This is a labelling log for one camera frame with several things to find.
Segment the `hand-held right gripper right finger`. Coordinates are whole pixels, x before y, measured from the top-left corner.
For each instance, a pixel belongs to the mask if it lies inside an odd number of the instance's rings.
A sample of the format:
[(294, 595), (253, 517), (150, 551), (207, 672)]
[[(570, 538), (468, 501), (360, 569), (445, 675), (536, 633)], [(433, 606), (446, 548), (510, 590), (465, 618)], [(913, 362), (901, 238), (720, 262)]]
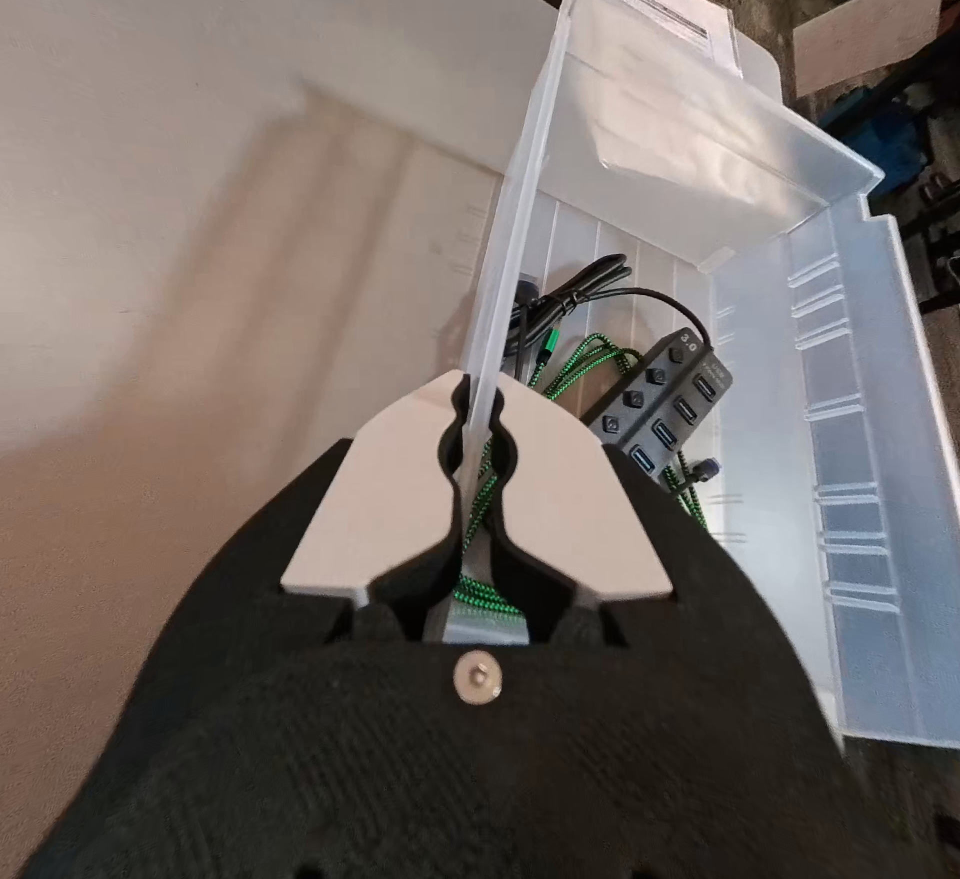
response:
[(600, 439), (562, 406), (498, 377), (490, 572), (519, 609), (667, 597), (666, 569)]

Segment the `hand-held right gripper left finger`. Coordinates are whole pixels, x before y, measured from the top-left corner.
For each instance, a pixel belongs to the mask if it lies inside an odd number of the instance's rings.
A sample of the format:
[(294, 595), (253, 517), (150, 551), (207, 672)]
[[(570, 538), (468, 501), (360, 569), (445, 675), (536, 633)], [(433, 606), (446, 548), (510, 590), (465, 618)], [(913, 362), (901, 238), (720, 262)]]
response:
[(450, 594), (470, 394), (470, 376), (453, 369), (357, 431), (281, 576), (285, 592), (415, 609)]

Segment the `clear plastic storage bin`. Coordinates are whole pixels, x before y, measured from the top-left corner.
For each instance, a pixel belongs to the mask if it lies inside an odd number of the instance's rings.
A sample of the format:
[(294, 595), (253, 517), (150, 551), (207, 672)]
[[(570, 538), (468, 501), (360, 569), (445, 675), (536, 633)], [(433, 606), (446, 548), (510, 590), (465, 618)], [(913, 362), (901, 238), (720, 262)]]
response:
[(463, 367), (489, 431), (521, 274), (627, 256), (732, 374), (683, 450), (709, 530), (846, 736), (958, 748), (958, 465), (881, 174), (620, 0), (564, 0), (508, 165)]

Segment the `black USB hub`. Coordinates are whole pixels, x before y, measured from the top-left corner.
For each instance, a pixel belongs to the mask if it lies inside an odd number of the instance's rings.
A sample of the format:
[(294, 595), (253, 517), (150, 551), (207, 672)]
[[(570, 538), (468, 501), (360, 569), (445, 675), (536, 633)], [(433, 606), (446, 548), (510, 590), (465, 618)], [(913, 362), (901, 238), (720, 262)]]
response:
[(661, 338), (580, 416), (604, 445), (661, 481), (733, 384), (712, 346), (683, 327)]

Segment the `blue storage tote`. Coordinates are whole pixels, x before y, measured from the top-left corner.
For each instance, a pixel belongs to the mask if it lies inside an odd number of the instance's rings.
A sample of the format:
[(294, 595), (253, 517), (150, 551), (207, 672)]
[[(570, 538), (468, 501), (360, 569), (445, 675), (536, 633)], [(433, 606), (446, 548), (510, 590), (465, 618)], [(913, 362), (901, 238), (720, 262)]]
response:
[(933, 147), (930, 139), (930, 108), (913, 107), (900, 93), (858, 129), (840, 141), (882, 170), (884, 178), (873, 190), (882, 197), (913, 185), (930, 166)]

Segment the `white board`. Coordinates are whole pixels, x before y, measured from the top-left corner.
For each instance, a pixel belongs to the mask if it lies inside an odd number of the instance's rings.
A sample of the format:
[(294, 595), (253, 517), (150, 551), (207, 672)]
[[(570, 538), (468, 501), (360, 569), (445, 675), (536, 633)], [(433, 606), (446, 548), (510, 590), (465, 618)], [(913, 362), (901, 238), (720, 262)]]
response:
[(938, 35), (942, 0), (848, 0), (797, 25), (796, 95), (821, 92), (914, 56)]

